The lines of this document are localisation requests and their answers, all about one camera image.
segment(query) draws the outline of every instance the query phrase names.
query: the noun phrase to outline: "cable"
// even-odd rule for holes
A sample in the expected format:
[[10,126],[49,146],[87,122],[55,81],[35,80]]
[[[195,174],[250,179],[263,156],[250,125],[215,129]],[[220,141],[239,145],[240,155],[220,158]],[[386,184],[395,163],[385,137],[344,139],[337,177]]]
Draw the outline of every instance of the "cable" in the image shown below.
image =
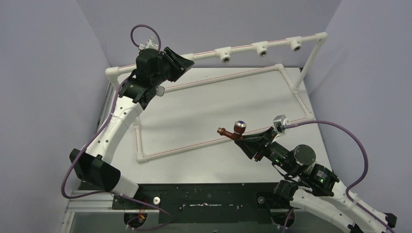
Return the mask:
[[132,40],[132,43],[133,43],[136,47],[139,48],[139,45],[135,42],[135,40],[134,40],[134,38],[133,38],[133,32],[136,30],[136,28],[148,28],[148,29],[150,29],[150,30],[156,35],[156,37],[157,37],[157,40],[158,40],[158,42],[159,42],[159,46],[157,47],[157,50],[160,52],[160,48],[161,48],[161,46],[162,46],[162,42],[160,41],[160,36],[159,36],[159,34],[156,32],[156,30],[155,30],[154,28],[152,28],[151,26],[146,25],[146,24],[138,24],[138,25],[136,25],[136,26],[134,26],[134,27],[132,28],[132,30],[130,31],[130,39]]
[[289,218],[291,217],[291,215],[292,215],[292,213],[293,213],[293,211],[295,210],[296,208],[291,208],[291,210],[289,210],[289,213],[288,213],[288,215],[286,216],[286,219],[285,219],[285,224],[283,224],[283,230],[282,230],[282,233],[285,233],[286,232],[286,224],[288,224],[288,221],[289,221]]
[[[119,92],[120,92],[121,87],[122,87],[122,86],[125,84],[125,82],[126,82],[130,77],[132,77],[134,74],[135,74],[135,71],[132,71],[132,73],[130,74],[130,76],[127,77],[125,80],[123,80],[123,82],[121,82],[120,85],[118,86],[118,88],[116,89],[116,92],[115,92],[115,95],[114,95],[115,98],[114,98],[114,100],[113,100],[112,108],[110,109],[109,115],[110,115],[110,114],[113,114],[114,111],[115,111],[115,109],[116,109],[117,96],[119,95]],[[96,137],[99,136],[99,134],[106,128],[106,126],[107,126],[107,125],[109,124],[109,122],[110,122],[110,119],[111,119],[111,117],[107,117],[107,119],[106,119],[106,121],[103,123],[103,125],[99,128],[99,130],[97,130],[97,132],[92,136],[92,138],[85,144],[85,146],[80,150],[80,152],[77,154],[76,158],[75,158],[75,159],[73,160],[73,162],[71,163],[69,169],[67,170],[67,172],[66,172],[66,174],[65,174],[65,176],[64,176],[64,178],[63,178],[62,186],[61,186],[61,189],[60,189],[63,197],[65,197],[65,198],[67,198],[67,199],[75,199],[75,198],[86,197],[86,196],[89,196],[89,195],[92,195],[92,194],[96,194],[96,193],[104,193],[104,192],[105,192],[105,191],[93,191],[93,192],[90,192],[90,193],[80,194],[80,195],[77,195],[77,196],[69,196],[69,195],[66,194],[65,187],[66,187],[67,179],[69,178],[69,175],[70,175],[71,171],[73,171],[74,166],[77,164],[77,162],[79,161],[80,157],[85,153],[85,151],[87,150],[87,147],[90,146],[90,144],[93,142],[93,140],[96,139]],[[142,201],[139,201],[139,200],[136,200],[136,199],[133,199],[133,198],[124,196],[124,195],[121,195],[121,197],[124,198],[124,199],[130,200],[130,201],[133,201],[133,202],[136,202],[136,203],[139,203],[139,204],[148,206],[148,207],[155,208],[155,209],[157,209],[157,210],[159,210],[159,211],[167,214],[167,215],[170,216],[171,218],[173,218],[171,214],[169,214],[167,211],[165,211],[165,210],[163,210],[163,209],[161,209],[161,208],[159,208],[159,207],[157,207],[157,206],[154,206],[154,205],[151,205],[151,204],[148,204],[148,203],[144,203],[144,202],[142,202]],[[171,222],[172,222],[172,219],[171,219],[169,222],[167,222],[167,223],[158,225],[158,226],[153,227],[153,228],[140,229],[140,230],[135,229],[135,230],[137,230],[137,231],[148,231],[148,230],[158,229],[158,228],[161,228],[161,227],[164,227],[164,226],[168,225],[168,224],[171,223]]]
[[[366,150],[365,147],[363,147],[361,141],[352,133],[350,132],[347,128],[330,122],[330,121],[325,121],[325,120],[310,120],[310,121],[306,121],[306,122],[301,122],[301,123],[297,123],[297,124],[293,124],[293,125],[286,125],[285,129],[291,129],[291,128],[295,128],[301,125],[308,125],[308,124],[325,124],[325,125],[331,125],[334,126],[342,131],[344,131],[345,133],[347,133],[355,142],[356,144],[359,146],[361,152],[362,152],[362,156],[363,156],[363,161],[364,161],[364,166],[363,166],[363,172],[362,175],[355,181],[353,182],[351,185],[349,185],[346,190],[346,196],[353,202],[354,199],[349,195],[349,190],[353,187],[355,187],[357,184],[359,184],[366,176],[366,174],[368,173],[368,169],[369,169],[369,161],[368,161],[368,155],[366,154]],[[384,227],[386,227],[386,229],[388,229],[391,233],[395,233],[392,228],[390,228],[384,221],[382,221],[380,218],[378,218],[376,215],[374,215],[372,212],[370,212],[368,209],[366,209],[363,205],[361,205],[359,202],[356,203],[356,205],[361,208],[363,211],[367,212],[370,216],[372,216],[374,219],[376,219],[378,222],[380,222]]]

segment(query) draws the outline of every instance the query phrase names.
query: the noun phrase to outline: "copper valve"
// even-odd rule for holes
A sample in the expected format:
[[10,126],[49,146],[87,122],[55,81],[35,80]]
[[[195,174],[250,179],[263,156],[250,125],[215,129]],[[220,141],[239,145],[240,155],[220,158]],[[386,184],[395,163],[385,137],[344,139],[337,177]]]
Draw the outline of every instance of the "copper valve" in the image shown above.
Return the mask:
[[242,139],[242,134],[245,132],[246,126],[247,125],[245,122],[238,120],[235,122],[235,126],[233,127],[233,133],[226,131],[225,128],[218,128],[218,134],[226,136],[232,140]]

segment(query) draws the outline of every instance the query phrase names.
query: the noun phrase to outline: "gray backdrop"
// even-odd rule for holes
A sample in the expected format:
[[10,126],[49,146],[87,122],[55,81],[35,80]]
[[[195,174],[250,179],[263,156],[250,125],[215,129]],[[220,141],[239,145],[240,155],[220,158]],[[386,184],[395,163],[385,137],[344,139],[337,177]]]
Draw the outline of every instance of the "gray backdrop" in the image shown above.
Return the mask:
[[[353,189],[410,231],[412,186],[412,1],[344,0],[327,27],[329,38],[305,84],[318,119],[347,126],[369,155],[369,173]],[[363,169],[345,133],[321,126],[332,167],[350,184]]]
[[2,1],[0,22],[0,232],[54,233],[69,154],[96,130],[108,62],[75,0]]
[[[78,0],[109,62],[132,64],[137,48],[130,41],[136,24],[148,24],[160,34],[163,46],[179,54],[210,51],[227,46],[248,45],[292,36],[323,32],[341,0]],[[148,29],[135,31],[136,41],[145,43]],[[312,49],[274,48],[259,58],[255,52],[234,54],[233,66],[303,66]],[[196,62],[196,66],[221,65],[219,59]]]

